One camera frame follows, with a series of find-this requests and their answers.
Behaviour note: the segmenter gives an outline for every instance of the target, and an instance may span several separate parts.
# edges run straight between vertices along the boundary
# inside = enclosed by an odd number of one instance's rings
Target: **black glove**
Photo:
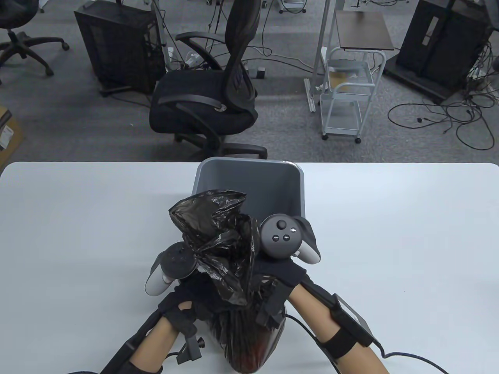
[[[291,289],[295,288],[305,278],[307,271],[296,265],[291,258],[276,260],[260,252],[254,261],[253,278],[261,280],[262,276],[272,276]]]
[[[179,304],[186,301],[192,301],[191,309],[180,311]],[[175,290],[158,305],[161,314],[172,324],[172,318],[183,316],[185,323],[192,324],[195,320],[205,321],[215,313],[234,308],[235,305],[222,300],[210,276],[199,271],[181,280]]]

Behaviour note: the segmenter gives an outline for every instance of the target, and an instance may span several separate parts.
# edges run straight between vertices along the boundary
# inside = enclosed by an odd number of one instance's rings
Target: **plastic bag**
[[[260,234],[256,219],[241,213],[245,199],[242,192],[210,190],[179,201],[169,213],[222,299],[239,306],[213,315],[210,330],[234,370],[254,373],[273,352],[285,319],[270,330],[256,323],[272,282],[251,284]]]
[[[210,190],[180,200],[170,218],[211,277],[222,299],[244,306],[260,235],[256,219],[241,214],[246,194]]]

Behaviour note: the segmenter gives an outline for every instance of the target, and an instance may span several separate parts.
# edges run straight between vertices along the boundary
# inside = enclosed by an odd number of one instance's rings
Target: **controller thumbstick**
[[[283,219],[280,219],[279,221],[277,221],[277,228],[279,230],[284,230],[286,228],[286,221]]]

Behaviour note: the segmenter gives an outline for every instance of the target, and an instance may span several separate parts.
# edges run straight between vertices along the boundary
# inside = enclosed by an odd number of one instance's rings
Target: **office chair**
[[[63,39],[54,37],[39,37],[30,38],[25,32],[15,34],[11,29],[24,26],[36,15],[38,12],[38,0],[1,0],[0,1],[0,28],[4,28],[8,32],[10,42],[0,43],[0,50],[3,51],[0,55],[0,67],[5,62],[19,53],[21,58],[27,56],[34,58],[40,64],[45,66],[45,74],[48,76],[54,75],[54,72],[48,64],[30,47],[39,44],[59,42],[62,44],[62,49],[67,51],[67,45]]]
[[[243,132],[258,118],[254,109],[257,92],[241,58],[258,28],[260,1],[234,1],[225,40],[207,32],[177,35],[176,40],[198,53],[210,69],[175,70],[160,79],[149,115],[149,124],[155,132],[175,134],[177,142],[186,140],[202,148],[196,154],[201,158],[242,154],[267,158],[264,147],[223,143],[226,135]],[[231,55],[225,70],[193,38],[224,43]]]

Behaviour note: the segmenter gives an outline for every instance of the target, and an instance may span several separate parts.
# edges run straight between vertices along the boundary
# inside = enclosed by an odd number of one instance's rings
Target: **black computer case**
[[[93,70],[107,86],[150,94],[165,74],[156,15],[115,2],[89,1],[74,12]]]

